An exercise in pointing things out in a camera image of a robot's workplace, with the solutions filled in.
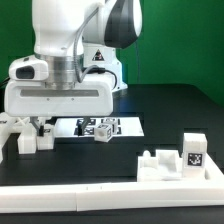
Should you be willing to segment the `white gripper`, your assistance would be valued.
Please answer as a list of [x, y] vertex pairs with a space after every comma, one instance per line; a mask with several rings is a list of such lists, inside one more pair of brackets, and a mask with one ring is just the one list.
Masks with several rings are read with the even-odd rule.
[[[51, 90], [39, 81], [10, 81], [5, 89], [4, 109], [13, 117], [31, 117], [38, 136], [44, 126], [37, 117], [108, 116], [113, 111], [113, 79], [109, 75], [90, 74], [71, 90]], [[78, 124], [83, 136], [90, 117]]]

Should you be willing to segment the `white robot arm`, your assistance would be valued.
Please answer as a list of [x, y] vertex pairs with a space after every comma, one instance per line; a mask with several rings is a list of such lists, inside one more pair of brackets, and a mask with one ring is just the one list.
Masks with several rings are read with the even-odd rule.
[[126, 48], [142, 29], [139, 0], [32, 0], [34, 53], [9, 67], [11, 117], [108, 116], [111, 81], [83, 64], [84, 45]]

